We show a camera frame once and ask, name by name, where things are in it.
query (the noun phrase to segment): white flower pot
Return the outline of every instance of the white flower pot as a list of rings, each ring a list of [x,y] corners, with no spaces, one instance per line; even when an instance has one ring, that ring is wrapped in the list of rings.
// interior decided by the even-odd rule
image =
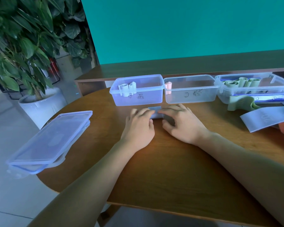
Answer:
[[[39,129],[59,110],[67,105],[66,100],[57,87],[47,88],[43,99],[37,101],[36,96],[23,96],[18,103]]]

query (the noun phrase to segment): forearm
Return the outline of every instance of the forearm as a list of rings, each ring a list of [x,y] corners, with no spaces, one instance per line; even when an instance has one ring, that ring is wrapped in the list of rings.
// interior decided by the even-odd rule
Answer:
[[[124,143],[115,144],[97,164],[62,191],[29,226],[94,226],[133,154]]]
[[[229,171],[284,226],[284,166],[216,133],[197,144]]]

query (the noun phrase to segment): left hand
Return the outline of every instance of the left hand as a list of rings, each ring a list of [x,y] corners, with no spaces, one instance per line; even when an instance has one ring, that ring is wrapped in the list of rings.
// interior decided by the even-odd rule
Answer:
[[[155,136],[153,120],[150,119],[154,113],[154,110],[148,108],[140,111],[132,109],[130,116],[126,117],[120,141],[123,141],[134,152],[146,147]]]

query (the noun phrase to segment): plastic storage box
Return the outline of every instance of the plastic storage box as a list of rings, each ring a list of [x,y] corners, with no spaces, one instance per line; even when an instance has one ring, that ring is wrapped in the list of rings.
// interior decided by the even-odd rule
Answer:
[[[92,114],[59,114],[6,161],[9,170],[24,177],[61,164],[72,144],[90,125]]]
[[[210,102],[216,99],[219,86],[210,75],[181,76],[165,78],[164,83],[172,82],[170,94],[166,94],[167,103],[197,103]]]
[[[237,80],[239,77],[260,79],[259,86],[230,88],[223,83],[225,80]],[[217,75],[215,85],[219,86],[218,97],[226,104],[229,103],[229,97],[235,95],[252,96],[257,103],[284,101],[284,78],[272,72]]]
[[[118,85],[136,83],[136,89],[119,90]],[[118,78],[110,88],[116,106],[162,103],[163,77],[159,74]]]

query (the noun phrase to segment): person's hand at right edge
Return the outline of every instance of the person's hand at right edge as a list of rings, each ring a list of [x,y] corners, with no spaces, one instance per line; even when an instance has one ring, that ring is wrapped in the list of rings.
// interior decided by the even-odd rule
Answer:
[[[198,146],[201,140],[206,139],[211,132],[206,129],[203,123],[183,104],[170,105],[158,111],[168,115],[175,120],[175,126],[163,120],[163,128],[175,138]]]
[[[284,166],[210,132],[189,108],[171,105],[158,111],[175,120],[163,128],[175,138],[196,145],[215,158],[284,226]]]

